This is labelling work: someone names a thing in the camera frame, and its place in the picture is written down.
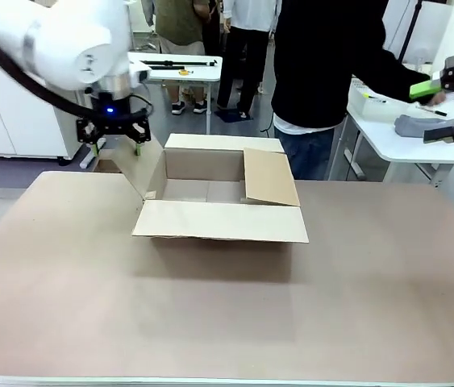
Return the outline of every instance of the gray sock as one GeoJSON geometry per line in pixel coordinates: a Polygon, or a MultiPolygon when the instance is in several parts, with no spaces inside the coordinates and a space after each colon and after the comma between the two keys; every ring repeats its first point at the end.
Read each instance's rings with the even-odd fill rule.
{"type": "Polygon", "coordinates": [[[395,120],[395,131],[401,137],[422,139],[425,131],[444,127],[454,127],[454,119],[414,119],[403,114],[395,120]]]}

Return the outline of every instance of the brown table surface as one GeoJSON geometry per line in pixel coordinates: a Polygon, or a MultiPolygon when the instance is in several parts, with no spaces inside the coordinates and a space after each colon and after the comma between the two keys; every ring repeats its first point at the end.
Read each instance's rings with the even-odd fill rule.
{"type": "Polygon", "coordinates": [[[151,240],[123,176],[43,174],[0,223],[0,376],[454,382],[448,201],[297,187],[310,244],[151,240]]]}

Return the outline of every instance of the dark pants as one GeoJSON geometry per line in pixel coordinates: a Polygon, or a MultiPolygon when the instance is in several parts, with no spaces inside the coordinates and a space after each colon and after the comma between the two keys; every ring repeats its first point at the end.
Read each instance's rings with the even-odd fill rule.
{"type": "Polygon", "coordinates": [[[243,89],[241,90],[241,99],[239,100],[237,107],[244,113],[250,112],[253,97],[256,94],[257,86],[264,73],[268,42],[268,32],[242,30],[235,27],[231,28],[227,38],[225,57],[223,58],[218,105],[225,107],[228,105],[232,84],[234,82],[235,63],[246,46],[246,72],[244,74],[243,89]]]}
{"type": "Polygon", "coordinates": [[[287,135],[275,128],[288,156],[295,180],[325,180],[331,159],[334,129],[305,135],[287,135]]]}
{"type": "Polygon", "coordinates": [[[220,56],[220,34],[219,34],[219,11],[212,3],[209,5],[215,9],[214,13],[210,16],[210,22],[203,25],[203,46],[205,47],[205,55],[220,56]]]}

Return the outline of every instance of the sneaker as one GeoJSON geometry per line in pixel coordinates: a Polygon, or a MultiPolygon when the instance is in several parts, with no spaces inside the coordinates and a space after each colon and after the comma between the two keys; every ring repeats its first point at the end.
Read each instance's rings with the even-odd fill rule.
{"type": "Polygon", "coordinates": [[[185,102],[180,101],[179,103],[173,103],[171,106],[171,113],[174,115],[180,115],[185,110],[185,102]]]}
{"type": "Polygon", "coordinates": [[[195,114],[202,114],[207,111],[207,101],[203,101],[202,103],[195,103],[193,112],[195,114]]]}

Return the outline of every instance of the black sweater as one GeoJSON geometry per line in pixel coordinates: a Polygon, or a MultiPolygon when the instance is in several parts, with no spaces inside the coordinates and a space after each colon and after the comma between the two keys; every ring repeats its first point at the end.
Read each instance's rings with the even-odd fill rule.
{"type": "Polygon", "coordinates": [[[410,86],[429,76],[406,69],[383,48],[380,1],[283,0],[272,101],[279,118],[300,127],[338,125],[353,74],[377,93],[411,102],[410,86]]]}

